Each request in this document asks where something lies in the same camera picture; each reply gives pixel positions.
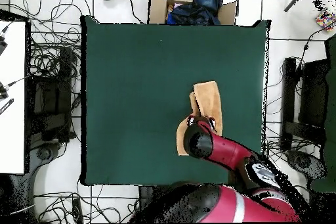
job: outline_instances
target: power cord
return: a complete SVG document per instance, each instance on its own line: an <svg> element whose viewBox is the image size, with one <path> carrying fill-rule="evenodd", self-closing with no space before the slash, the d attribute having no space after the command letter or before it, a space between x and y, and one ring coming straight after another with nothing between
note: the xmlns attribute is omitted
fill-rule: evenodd
<svg viewBox="0 0 336 224"><path fill-rule="evenodd" d="M135 14L134 14L134 8L133 8L133 2L132 2L132 0L129 0L129 1L131 2L131 8L132 8L132 14L133 14L133 16L139 21L140 24L144 24L143 21L141 21L137 16L135 16Z"/></svg>
<svg viewBox="0 0 336 224"><path fill-rule="evenodd" d="M9 27L12 23L14 23L14 22L15 22L15 21L12 21L12 22L10 22L6 27L4 27L4 28L1 30L0 35L4 34L4 33L8 30L8 27Z"/></svg>

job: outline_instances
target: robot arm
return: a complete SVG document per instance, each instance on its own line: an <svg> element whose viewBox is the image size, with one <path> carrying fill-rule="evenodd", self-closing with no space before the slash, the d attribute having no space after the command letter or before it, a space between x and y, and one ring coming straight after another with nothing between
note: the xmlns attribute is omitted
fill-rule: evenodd
<svg viewBox="0 0 336 224"><path fill-rule="evenodd" d="M274 173L264 164L261 155L235 141L218 136L213 128L211 120L191 116L184 136L184 148L195 158L203 158L232 170L243 183L242 192L246 197L235 190L233 193L230 191L231 188L222 187L222 195L226 197L221 201L236 202L238 205L240 199L240 202L245 204L247 217L249 210L252 214L259 211L257 218L254 215L248 221L254 221L254 219L298 221L299 217L281 191Z"/></svg>
<svg viewBox="0 0 336 224"><path fill-rule="evenodd" d="M191 116L184 148L194 158L232 170L243 183L242 193L224 185L184 185L150 203L130 223L300 221L261 155L218 136L213 123Z"/></svg>

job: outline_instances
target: black cable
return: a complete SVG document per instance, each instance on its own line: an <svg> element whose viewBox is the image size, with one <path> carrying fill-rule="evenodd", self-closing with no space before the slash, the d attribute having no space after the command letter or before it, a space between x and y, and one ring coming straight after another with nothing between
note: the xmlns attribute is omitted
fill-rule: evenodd
<svg viewBox="0 0 336 224"><path fill-rule="evenodd" d="M132 14L133 14L133 16L139 21L140 24L144 24L143 21L141 21L138 17L135 16L135 14L134 14L134 8L133 8L133 2L132 2L132 0L129 0L129 1L131 2L131 7L132 7Z"/></svg>
<svg viewBox="0 0 336 224"><path fill-rule="evenodd" d="M68 198L72 198L72 199L73 199L74 196L77 197L77 198L79 198L81 201L83 201L84 203L90 205L91 207L93 207L93 208L96 210L96 211L93 211L93 212L88 213L88 214L86 214L86 215L83 215L83 217L87 218L88 220L90 219L90 217L89 217L88 215L91 215L91 214L93 214L93 213L97 213L97 212L98 212L98 213L99 213L98 216L102 215L108 223L112 223L112 222L111 222L111 221L104 215L104 211L106 211L106 210L113 210L113 211L115 211L115 212L118 214L118 216L119 216L119 220L118 220L117 222L119 222L119 223L121 222L121 216L120 216L119 211L118 211L117 209L113 208L113 207L109 207L109 208L105 208L105 209L101 210L100 208L97 208L94 204L90 204L89 202L87 202L87 201L86 201L83 197L81 197L78 193L75 193L75 192L60 192L60 193L70 193L70 195L68 195L68 196L59 196L59 197L57 197L57 199L56 199L52 204L50 204L50 205L45 209L44 212L42 212L42 213L39 215L39 217L38 217L38 221L39 221L39 222L42 222L42 219L44 218L44 216L45 216L46 213L48 213L48 212L54 212L54 213L56 214L55 210L61 210L61 211L63 212L63 214L64 214L64 217L61 219L61 218L59 218L59 216L56 214L56 216L57 216L58 219L49 221L49 223L50 223L50 222L58 221L59 224L61 224L62 220L65 220L65 221L66 221L66 224L69 224L69 222L68 222L68 220L66 219L66 217L67 217L68 215L73 215L73 213L72 213L72 212L69 212L69 211L66 210L66 207L65 207L65 205L63 204L63 201L65 201L65 200L68 199ZM48 194L43 194L43 195L39 195L39 196L34 196L34 197L47 196L47 195L50 195L50 193L48 193ZM55 205L57 205L57 204L62 204L62 207L63 207L63 208L61 208L61 207L55 207Z"/></svg>
<svg viewBox="0 0 336 224"><path fill-rule="evenodd" d="M12 23L14 23L15 21L12 21L12 22L10 22L7 26L5 26L2 30L1 30L1 32L0 32L0 35L1 34L4 34L7 30L8 30L8 27L12 24Z"/></svg>
<svg viewBox="0 0 336 224"><path fill-rule="evenodd" d="M320 29L320 30L318 30L318 31L316 31L316 32L314 32L314 33L312 33L312 34L310 35L310 37L308 38L306 44L305 44L304 47L303 47L303 53L302 53L301 60L303 60L303 57L305 56L305 52L306 52L306 50L308 50L308 43L309 43L310 40L312 39L312 36L315 35L316 33L320 32L320 31L323 31L323 30L325 30L325 29L331 27L332 25L334 25L334 23L336 23L336 20L333 21L332 23L330 23L329 25L327 25L326 27L324 27L324 28L322 28L322 29Z"/></svg>

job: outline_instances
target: colorful object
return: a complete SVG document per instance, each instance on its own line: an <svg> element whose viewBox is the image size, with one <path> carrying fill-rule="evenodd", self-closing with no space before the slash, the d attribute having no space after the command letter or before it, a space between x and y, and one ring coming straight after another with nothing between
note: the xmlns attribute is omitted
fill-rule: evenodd
<svg viewBox="0 0 336 224"><path fill-rule="evenodd" d="M321 27L327 27L328 25L330 25L331 23L333 23L334 21L336 21L336 14L334 13L330 13L327 11L322 12L317 18L316 18L316 22L317 24L319 24ZM332 31L334 25L326 28L326 31Z"/></svg>

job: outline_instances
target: tangled wires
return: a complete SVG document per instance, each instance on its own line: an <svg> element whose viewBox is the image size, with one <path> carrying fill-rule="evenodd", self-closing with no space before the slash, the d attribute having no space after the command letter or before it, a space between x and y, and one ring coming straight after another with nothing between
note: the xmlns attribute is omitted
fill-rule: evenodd
<svg viewBox="0 0 336 224"><path fill-rule="evenodd" d="M136 199L134 204L128 204L127 209L129 211L129 214L126 215L124 218L121 218L120 212L115 208L104 208L100 209L99 205L94 205L92 202L86 201L83 197L81 197L76 192L60 192L59 194L68 194L67 196L59 196L55 199L55 201L47 206L44 212L42 212L38 217L39 223L58 223L58 224L74 224L78 220L78 213L74 211L74 208L72 208L71 211L69 211L69 208L66 207L65 203L68 201L73 201L76 198L79 198L80 201L83 203L90 205L91 208L94 210L90 211L89 213L83 214L82 218L84 220L84 224L90 224L92 220L96 219L98 216L102 216L107 223L123 223L126 222L126 219L128 219L131 215L133 215L137 211L137 204L139 203L139 199ZM43 194L43 195L37 195L35 197L48 197L52 195L52 193ZM117 221L110 221L107 216L104 214L105 211L112 210L114 211L117 216ZM53 214L56 218L52 220L46 220L46 215L48 213Z"/></svg>
<svg viewBox="0 0 336 224"><path fill-rule="evenodd" d="M84 0L89 15L91 10L86 0ZM31 23L31 64L28 69L28 73L43 70L43 76L45 77L58 77L60 69L60 50L61 48L69 48L71 63L68 64L69 70L71 70L72 79L72 94L76 94L74 87L76 81L80 80L81 68L81 33L80 24L71 24L67 22L56 21L58 18L67 14L67 11L75 9L78 12L77 20L83 15L82 10L74 5L74 0L70 0L70 3L63 3L62 0L58 0L58 4L51 9L50 18L40 19L38 16L41 14L43 0L39 0L39 8L37 12L32 13L28 0L22 0L23 8L18 5L9 4L9 8L19 10L24 13ZM67 28L65 32L56 32L55 26L59 28Z"/></svg>

